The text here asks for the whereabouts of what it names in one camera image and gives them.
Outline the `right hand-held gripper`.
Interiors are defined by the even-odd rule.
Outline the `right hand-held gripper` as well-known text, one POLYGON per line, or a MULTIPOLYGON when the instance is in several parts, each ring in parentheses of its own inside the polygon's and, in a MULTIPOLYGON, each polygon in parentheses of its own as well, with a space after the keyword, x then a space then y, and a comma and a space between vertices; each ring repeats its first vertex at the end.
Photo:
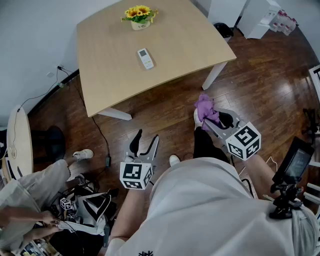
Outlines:
POLYGON ((261 134, 251 122, 245 122, 230 109, 216 108, 219 122, 205 118, 206 127, 222 140, 227 151, 246 161, 261 149, 261 134))

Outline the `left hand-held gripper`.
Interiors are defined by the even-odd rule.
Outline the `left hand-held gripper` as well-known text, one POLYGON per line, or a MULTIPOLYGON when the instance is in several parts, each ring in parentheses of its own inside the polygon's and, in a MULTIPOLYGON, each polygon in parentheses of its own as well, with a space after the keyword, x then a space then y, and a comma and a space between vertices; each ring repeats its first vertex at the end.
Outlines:
POLYGON ((119 179, 126 189, 145 190, 154 175, 154 159, 159 146, 159 136, 156 135, 147 151, 138 156, 142 129, 131 139, 129 149, 124 152, 124 161, 120 163, 119 179))

